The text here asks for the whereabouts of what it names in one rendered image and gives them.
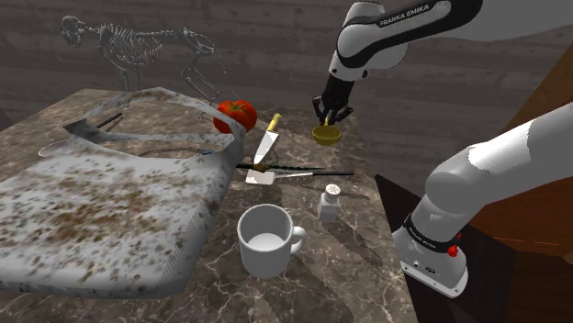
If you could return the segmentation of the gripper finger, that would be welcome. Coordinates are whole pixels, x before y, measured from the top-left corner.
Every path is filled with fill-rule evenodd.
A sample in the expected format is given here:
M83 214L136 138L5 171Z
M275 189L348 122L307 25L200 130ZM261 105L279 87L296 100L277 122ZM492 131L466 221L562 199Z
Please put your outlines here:
M348 116L350 116L354 112L351 106L346 106L345 108L335 110L331 113L331 122L335 124L337 122L341 122Z
M322 103L321 96L315 96L312 98L313 108L321 125L327 125L329 109Z

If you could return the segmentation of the small yellow bowl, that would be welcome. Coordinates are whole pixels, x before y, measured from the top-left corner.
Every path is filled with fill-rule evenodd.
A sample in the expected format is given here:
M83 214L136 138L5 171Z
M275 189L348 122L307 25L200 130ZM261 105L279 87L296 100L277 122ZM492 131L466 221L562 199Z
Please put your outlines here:
M340 141L342 132L335 126L317 126L311 131L311 135L318 144L330 146Z

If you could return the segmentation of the long dark thin blade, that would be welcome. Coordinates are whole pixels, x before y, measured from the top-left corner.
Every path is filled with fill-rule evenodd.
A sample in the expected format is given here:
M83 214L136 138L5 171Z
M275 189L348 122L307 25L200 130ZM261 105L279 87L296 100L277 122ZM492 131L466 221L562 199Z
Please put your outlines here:
M237 169L254 170L260 173L264 172L279 172L279 173L296 173L296 172L316 172L320 171L320 167L298 167L298 166L286 166L277 164L263 164L263 163L238 163L236 165Z

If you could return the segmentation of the red tomato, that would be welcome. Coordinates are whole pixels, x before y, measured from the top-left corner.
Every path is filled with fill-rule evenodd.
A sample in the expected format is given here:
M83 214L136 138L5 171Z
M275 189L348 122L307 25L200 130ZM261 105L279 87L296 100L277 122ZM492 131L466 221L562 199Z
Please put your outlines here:
M223 101L219 104L218 111L233 118L250 131L257 122L257 112L246 100Z

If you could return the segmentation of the white salt shaker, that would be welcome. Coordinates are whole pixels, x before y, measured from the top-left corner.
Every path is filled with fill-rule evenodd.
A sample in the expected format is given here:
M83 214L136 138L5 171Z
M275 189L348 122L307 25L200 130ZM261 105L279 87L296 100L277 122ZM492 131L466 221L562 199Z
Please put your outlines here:
M328 184L320 195L318 218L324 222L335 221L341 213L341 189L336 184Z

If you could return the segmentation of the white mug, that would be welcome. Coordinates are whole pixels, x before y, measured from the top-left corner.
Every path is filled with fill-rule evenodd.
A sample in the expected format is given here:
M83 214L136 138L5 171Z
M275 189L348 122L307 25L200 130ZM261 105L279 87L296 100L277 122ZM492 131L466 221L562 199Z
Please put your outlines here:
M280 206L261 204L246 210L237 225L242 264L253 277L271 279L282 273L303 248L307 232L294 225Z

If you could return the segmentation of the grey animal skeleton figure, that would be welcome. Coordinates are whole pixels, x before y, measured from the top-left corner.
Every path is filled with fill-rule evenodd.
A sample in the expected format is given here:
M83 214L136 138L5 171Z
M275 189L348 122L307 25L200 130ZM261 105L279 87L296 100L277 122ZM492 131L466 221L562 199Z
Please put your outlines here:
M163 49L163 39L179 40L193 52L191 61L180 72L185 83L210 103L214 102L220 94L220 90L216 89L197 69L199 59L214 54L215 45L206 36L188 28L140 31L113 23L104 23L92 28L78 17L66 16L60 24L60 31L66 43L73 48L82 46L84 36L97 36L98 44L95 50L100 58L119 71L126 91L129 90L129 74L122 66L123 64L133 68L136 89L140 90L140 68L149 65L159 57Z

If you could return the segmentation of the black pen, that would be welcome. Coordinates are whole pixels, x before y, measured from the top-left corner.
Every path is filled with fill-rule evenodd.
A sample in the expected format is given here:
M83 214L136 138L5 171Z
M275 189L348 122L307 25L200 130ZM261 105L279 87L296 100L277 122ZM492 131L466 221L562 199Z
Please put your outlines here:
M117 113L114 116L109 117L106 120L102 121L101 123L97 124L95 127L96 128L102 128L103 126L109 124L110 122L122 117L122 115L123 115L122 113Z

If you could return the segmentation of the brown wooden furniture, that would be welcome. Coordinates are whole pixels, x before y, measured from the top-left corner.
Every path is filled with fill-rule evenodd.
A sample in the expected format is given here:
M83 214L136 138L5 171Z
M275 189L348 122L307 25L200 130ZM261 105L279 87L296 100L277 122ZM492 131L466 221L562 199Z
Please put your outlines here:
M573 44L503 131L573 102ZM573 264L573 179L547 184L485 206L470 225L515 251Z

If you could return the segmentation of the dark robot stand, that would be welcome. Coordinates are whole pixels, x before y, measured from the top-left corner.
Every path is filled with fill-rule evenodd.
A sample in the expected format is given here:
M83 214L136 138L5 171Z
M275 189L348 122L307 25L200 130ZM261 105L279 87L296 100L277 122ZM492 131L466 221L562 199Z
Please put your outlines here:
M471 225L461 231L468 283L450 299L405 276L419 323L503 323L516 252Z

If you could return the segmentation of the white speckled tote bag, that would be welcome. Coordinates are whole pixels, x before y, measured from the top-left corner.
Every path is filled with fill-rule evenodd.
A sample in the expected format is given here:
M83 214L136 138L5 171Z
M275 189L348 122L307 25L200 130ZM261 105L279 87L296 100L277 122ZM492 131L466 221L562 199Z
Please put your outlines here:
M144 102L217 114L152 88L0 132L0 290L156 299L185 288L242 161L245 129L230 120L229 134L182 134L185 144L215 151L167 159L112 150L123 135L89 123ZM52 155L38 155L61 139Z

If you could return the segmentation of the white plate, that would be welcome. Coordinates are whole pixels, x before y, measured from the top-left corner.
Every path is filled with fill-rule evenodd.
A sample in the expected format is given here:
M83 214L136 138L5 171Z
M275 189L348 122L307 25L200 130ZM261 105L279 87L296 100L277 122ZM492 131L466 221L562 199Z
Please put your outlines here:
M55 152L56 150L58 150L59 148L61 148L62 146L64 146L66 144L67 140L66 139L61 139L61 140L57 140L52 142L51 144L41 148L38 151L38 155L40 157L48 157L50 155L53 154L53 152Z

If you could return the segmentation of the yellow handled kitchen knife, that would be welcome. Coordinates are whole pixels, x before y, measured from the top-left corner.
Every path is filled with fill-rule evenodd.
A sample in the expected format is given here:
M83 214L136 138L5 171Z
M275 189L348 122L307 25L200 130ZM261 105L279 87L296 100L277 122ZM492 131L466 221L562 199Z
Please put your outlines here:
M259 147L254 155L253 163L258 164L262 163L265 156L269 153L269 151L275 146L276 141L279 137L279 134L275 131L275 127L279 119L282 116L279 113L275 113L271 122L269 123L266 132L264 133Z

